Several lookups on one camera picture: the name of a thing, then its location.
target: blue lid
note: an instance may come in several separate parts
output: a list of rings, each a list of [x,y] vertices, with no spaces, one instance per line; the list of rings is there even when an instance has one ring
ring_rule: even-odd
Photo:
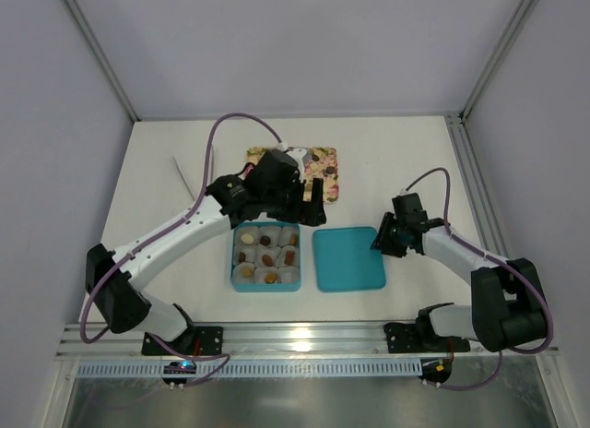
[[[379,290],[385,286],[384,260],[372,250],[373,227],[335,228],[313,234],[317,286],[323,292]]]

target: metal grate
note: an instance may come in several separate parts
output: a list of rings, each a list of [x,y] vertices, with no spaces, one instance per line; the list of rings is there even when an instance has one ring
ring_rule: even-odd
[[[86,361],[79,365],[78,378],[158,378],[178,377],[164,374],[170,361]],[[198,363],[195,374],[209,373],[217,361]],[[313,378],[313,377],[379,377],[421,375],[420,359],[337,359],[337,360],[264,360],[230,361],[218,374],[220,379],[233,378]]]

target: purple cable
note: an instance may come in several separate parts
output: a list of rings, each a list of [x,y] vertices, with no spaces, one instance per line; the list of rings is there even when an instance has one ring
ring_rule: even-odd
[[[541,306],[541,310],[543,311],[543,315],[545,316],[545,322],[547,323],[547,336],[545,337],[545,340],[538,347],[530,349],[530,350],[522,349],[522,348],[511,348],[511,351],[518,352],[520,354],[537,354],[537,353],[540,353],[540,352],[546,350],[549,347],[551,341],[553,340],[553,317],[551,315],[551,311],[549,310],[547,302],[545,301],[543,296],[541,296],[541,294],[537,291],[537,289],[535,289],[533,284],[531,284],[531,282],[525,276],[520,274],[514,268],[512,268],[511,266],[509,266],[508,264],[506,264],[505,262],[500,260],[498,257],[486,254],[485,252],[481,251],[476,246],[470,244],[469,242],[464,241],[459,236],[452,233],[451,225],[449,224],[449,202],[451,199],[451,175],[449,174],[447,169],[443,168],[443,167],[437,167],[437,168],[433,168],[432,170],[430,170],[428,172],[425,172],[418,179],[416,179],[414,182],[412,182],[410,185],[408,185],[406,188],[406,191],[409,191],[412,187],[414,187],[414,185],[416,185],[418,182],[420,182],[426,176],[433,174],[434,172],[442,172],[444,174],[445,179],[446,179],[446,192],[444,195],[444,210],[442,213],[442,222],[444,223],[444,228],[449,233],[449,236],[451,237],[451,239],[453,239],[458,244],[464,246],[464,248],[468,249],[469,251],[475,253],[476,255],[488,259],[490,262],[493,262],[494,264],[498,265],[499,267],[505,269],[510,274],[512,274],[515,278],[519,279],[525,285],[525,287],[531,292],[531,294],[533,294],[533,296],[535,296],[535,299],[537,299],[537,301],[539,302],[539,304]],[[498,367],[496,368],[496,371],[494,371],[494,373],[488,379],[486,379],[484,382],[482,382],[481,384],[476,384],[473,386],[441,385],[441,388],[452,389],[455,391],[464,391],[464,390],[469,390],[469,389],[480,388],[480,387],[488,384],[492,379],[494,379],[498,375],[501,366],[502,366],[502,352],[500,351],[499,352]]]
[[[262,119],[260,119],[260,118],[258,118],[256,116],[253,116],[253,115],[248,114],[248,113],[228,113],[228,114],[225,114],[225,115],[221,116],[213,124],[213,126],[211,127],[211,131],[209,132],[209,138],[208,138],[207,143],[206,143],[205,169],[203,171],[203,182],[201,184],[201,191],[199,192],[199,195],[198,195],[198,197],[197,197],[197,199],[195,201],[195,204],[190,209],[190,211],[186,214],[185,217],[187,219],[190,218],[190,217],[192,217],[196,213],[196,211],[198,210],[198,208],[201,206],[201,202],[203,202],[203,198],[205,197],[205,191],[207,190],[207,180],[209,178],[209,163],[211,161],[211,150],[213,149],[213,138],[215,136],[215,133],[217,132],[219,125],[223,121],[225,121],[227,119],[230,119],[232,117],[244,117],[246,119],[250,119],[252,121],[255,121],[258,124],[262,125],[264,128],[266,128],[277,139],[278,142],[282,142],[282,139],[280,138],[280,136],[278,135],[278,133],[273,129],[273,127],[271,127],[265,121],[263,121]],[[123,256],[121,258],[121,260],[117,261],[112,266],[112,268],[109,269],[109,271],[107,271],[107,273],[104,276],[102,276],[102,278],[100,278],[100,280],[95,285],[94,289],[90,292],[90,295],[88,296],[89,298],[86,301],[86,303],[84,305],[84,309],[82,311],[82,316],[80,318],[80,338],[82,339],[82,341],[84,341],[85,343],[94,343],[97,340],[99,340],[102,336],[104,336],[104,334],[109,330],[108,327],[102,329],[99,332],[99,334],[97,334],[92,339],[90,339],[88,337],[88,335],[86,334],[86,327],[87,327],[87,323],[88,323],[88,319],[89,319],[90,308],[91,308],[92,304],[94,303],[94,300],[96,299],[96,296],[99,293],[100,289],[111,278],[112,274],[116,270],[118,270],[119,268],[121,268],[125,263],[127,263],[133,257],[133,255],[139,253],[141,250],[143,250],[147,246],[153,244],[158,239],[161,239],[162,237],[164,237],[165,235],[169,234],[170,232],[173,232],[174,230],[176,230],[178,227],[182,226],[183,224],[185,224],[185,218],[178,219],[172,225],[168,226],[167,228],[165,228],[161,232],[157,232],[153,236],[150,236],[144,242],[142,242],[141,244],[139,244],[138,246],[136,246],[133,250],[131,250],[131,252],[129,254]],[[206,357],[206,358],[198,358],[198,357],[184,356],[184,355],[180,354],[179,352],[177,352],[177,351],[173,350],[172,348],[170,348],[158,336],[155,336],[153,334],[150,335],[150,336],[154,340],[156,340],[156,342],[158,342],[158,344],[164,350],[166,350],[167,352],[169,352],[171,355],[177,356],[177,357],[181,357],[181,358],[183,358],[185,360],[188,360],[188,361],[191,361],[191,362],[206,362],[206,361],[213,361],[213,360],[221,359],[221,358],[225,358],[226,359],[218,367],[216,367],[211,373],[208,373],[205,376],[200,377],[200,378],[198,378],[198,379],[190,382],[190,384],[186,384],[186,386],[199,385],[199,384],[205,382],[212,375],[214,375],[221,368],[223,368],[226,365],[226,363],[230,360],[230,355],[229,354],[225,354],[225,353],[218,354],[217,356]]]

